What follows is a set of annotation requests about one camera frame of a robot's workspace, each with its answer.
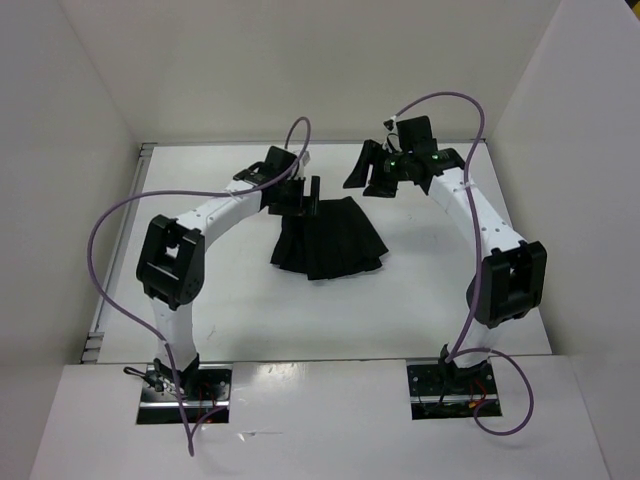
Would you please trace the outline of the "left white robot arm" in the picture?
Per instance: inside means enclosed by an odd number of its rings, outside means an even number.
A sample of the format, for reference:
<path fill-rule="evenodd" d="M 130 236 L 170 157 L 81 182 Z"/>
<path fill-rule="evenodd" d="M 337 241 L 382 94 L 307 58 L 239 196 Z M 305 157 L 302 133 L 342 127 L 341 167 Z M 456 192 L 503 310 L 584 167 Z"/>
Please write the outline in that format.
<path fill-rule="evenodd" d="M 320 178 L 304 194 L 306 150 L 296 154 L 269 148 L 265 159 L 236 173 L 219 196 L 176 217 L 155 216 L 149 223 L 136 278 L 150 299 L 158 341 L 154 368 L 176 399 L 199 387 L 200 358 L 193 338 L 193 302 L 205 281 L 205 254 L 227 231 L 263 209 L 279 216 L 314 215 Z"/>

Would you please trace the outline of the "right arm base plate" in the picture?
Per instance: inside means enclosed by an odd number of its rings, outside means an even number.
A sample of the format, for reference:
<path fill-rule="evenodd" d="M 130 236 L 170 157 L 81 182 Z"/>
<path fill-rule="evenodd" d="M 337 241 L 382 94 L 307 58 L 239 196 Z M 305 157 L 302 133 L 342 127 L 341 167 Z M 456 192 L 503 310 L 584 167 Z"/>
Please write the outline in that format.
<path fill-rule="evenodd" d="M 483 362 L 470 373 L 453 377 L 437 362 L 409 362 L 406 365 L 413 420 L 500 417 L 498 389 L 492 366 Z"/>

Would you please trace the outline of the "black pleated skirt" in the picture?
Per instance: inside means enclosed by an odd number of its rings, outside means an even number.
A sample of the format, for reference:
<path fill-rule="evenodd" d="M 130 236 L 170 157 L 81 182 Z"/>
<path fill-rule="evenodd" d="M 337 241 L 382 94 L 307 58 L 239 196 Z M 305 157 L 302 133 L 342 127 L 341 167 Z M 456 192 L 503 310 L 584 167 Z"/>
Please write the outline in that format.
<path fill-rule="evenodd" d="M 304 274 L 308 280 L 330 280 L 382 267 L 388 247 L 351 196 L 322 200 L 315 216 L 286 216 L 270 263 Z"/>

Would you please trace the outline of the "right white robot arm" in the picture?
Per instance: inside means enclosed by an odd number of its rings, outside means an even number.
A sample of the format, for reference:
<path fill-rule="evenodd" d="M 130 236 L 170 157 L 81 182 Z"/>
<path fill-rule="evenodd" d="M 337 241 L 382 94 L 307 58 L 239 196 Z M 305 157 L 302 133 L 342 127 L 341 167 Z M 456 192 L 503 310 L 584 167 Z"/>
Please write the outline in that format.
<path fill-rule="evenodd" d="M 438 360 L 440 385 L 459 393 L 481 373 L 504 324 L 540 304 L 547 252 L 503 220 L 457 150 L 438 147 L 428 117 L 393 128 L 398 144 L 366 140 L 344 186 L 369 197 L 393 198 L 399 183 L 411 182 L 444 210 L 473 249 L 476 270 L 466 291 L 471 318 Z"/>

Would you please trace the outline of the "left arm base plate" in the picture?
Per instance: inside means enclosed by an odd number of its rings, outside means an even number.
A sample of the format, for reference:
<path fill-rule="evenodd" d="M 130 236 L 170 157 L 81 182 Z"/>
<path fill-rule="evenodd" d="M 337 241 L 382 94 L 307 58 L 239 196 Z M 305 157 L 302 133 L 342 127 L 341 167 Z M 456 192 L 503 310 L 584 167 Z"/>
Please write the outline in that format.
<path fill-rule="evenodd" d="M 137 425 L 169 425 L 182 422 L 171 380 L 161 377 L 152 364 L 144 370 L 123 369 L 142 380 Z M 205 424 L 226 424 L 230 416 L 232 366 L 204 363 L 199 367 L 195 385 L 182 390 L 188 422 L 193 425 L 204 419 Z"/>

